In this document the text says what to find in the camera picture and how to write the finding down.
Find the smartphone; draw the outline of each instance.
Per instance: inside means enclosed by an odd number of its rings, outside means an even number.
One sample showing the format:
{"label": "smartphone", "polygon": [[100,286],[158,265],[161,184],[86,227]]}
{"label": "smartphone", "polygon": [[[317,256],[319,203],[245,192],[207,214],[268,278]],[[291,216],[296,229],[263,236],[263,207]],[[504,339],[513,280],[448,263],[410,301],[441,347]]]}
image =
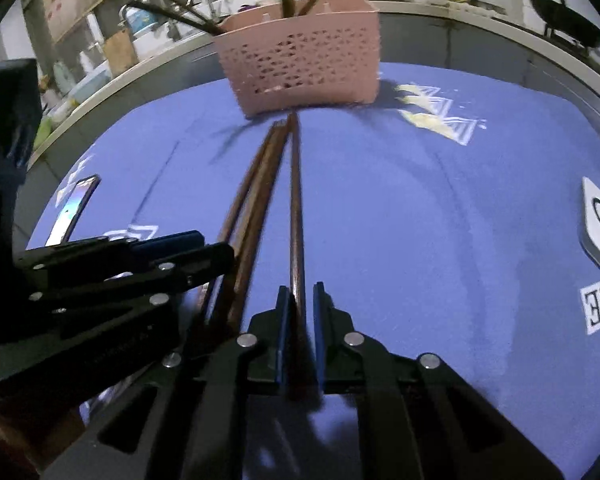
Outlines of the smartphone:
{"label": "smartphone", "polygon": [[69,198],[62,206],[62,211],[51,229],[46,246],[58,245],[69,240],[82,210],[89,201],[93,191],[98,187],[100,177],[91,175],[75,183]]}

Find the pink plastic basket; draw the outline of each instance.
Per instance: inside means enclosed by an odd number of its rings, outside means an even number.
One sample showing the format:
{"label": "pink plastic basket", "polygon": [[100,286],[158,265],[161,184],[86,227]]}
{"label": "pink plastic basket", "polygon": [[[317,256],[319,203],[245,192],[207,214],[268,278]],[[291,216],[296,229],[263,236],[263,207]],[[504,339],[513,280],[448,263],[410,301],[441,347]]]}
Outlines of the pink plastic basket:
{"label": "pink plastic basket", "polygon": [[[301,9],[304,0],[296,2]],[[371,103],[378,95],[380,27],[367,0],[319,0],[306,16],[280,5],[246,10],[214,38],[224,73],[247,117],[268,110]]]}

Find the frying pan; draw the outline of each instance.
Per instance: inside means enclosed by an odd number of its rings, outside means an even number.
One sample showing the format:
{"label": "frying pan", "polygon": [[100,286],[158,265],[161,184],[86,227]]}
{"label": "frying pan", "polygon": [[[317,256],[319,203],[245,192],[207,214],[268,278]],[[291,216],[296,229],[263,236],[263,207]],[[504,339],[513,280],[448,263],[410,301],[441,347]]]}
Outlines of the frying pan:
{"label": "frying pan", "polygon": [[587,18],[567,7],[565,0],[529,0],[548,29],[560,30],[587,48],[600,47],[600,29]]}

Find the green object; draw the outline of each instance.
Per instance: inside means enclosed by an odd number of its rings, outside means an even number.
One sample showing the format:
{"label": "green object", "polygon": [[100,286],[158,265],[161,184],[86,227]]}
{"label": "green object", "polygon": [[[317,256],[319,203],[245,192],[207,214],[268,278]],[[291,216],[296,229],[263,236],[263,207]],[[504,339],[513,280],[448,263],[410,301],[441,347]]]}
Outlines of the green object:
{"label": "green object", "polygon": [[36,139],[33,141],[33,149],[36,150],[45,139],[51,135],[51,118],[48,116],[42,117],[38,132],[36,133]]}

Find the blue tablecloth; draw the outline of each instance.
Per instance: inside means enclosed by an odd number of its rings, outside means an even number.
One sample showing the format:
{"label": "blue tablecloth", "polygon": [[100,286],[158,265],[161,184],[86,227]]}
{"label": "blue tablecloth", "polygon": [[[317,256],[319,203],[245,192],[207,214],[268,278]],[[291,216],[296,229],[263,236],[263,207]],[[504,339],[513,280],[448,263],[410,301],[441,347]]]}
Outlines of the blue tablecloth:
{"label": "blue tablecloth", "polygon": [[[451,70],[381,69],[374,105],[299,114],[307,298],[323,281],[356,328],[391,352],[439,354],[579,478],[600,452],[600,332],[587,336],[578,292],[600,280],[578,239],[582,177],[600,187],[600,138],[551,95]],[[447,115],[480,121],[467,146],[403,119],[392,88],[411,83],[440,88],[436,96],[453,100]],[[226,80],[133,110],[72,176],[102,177],[73,239],[198,229],[215,240],[283,116],[245,120]],[[287,153],[246,321],[288,284],[288,188]],[[54,197],[30,247],[45,243],[58,211]],[[250,423],[247,476],[360,478],[346,399],[325,399],[316,413],[263,399],[252,406],[260,421]]]}

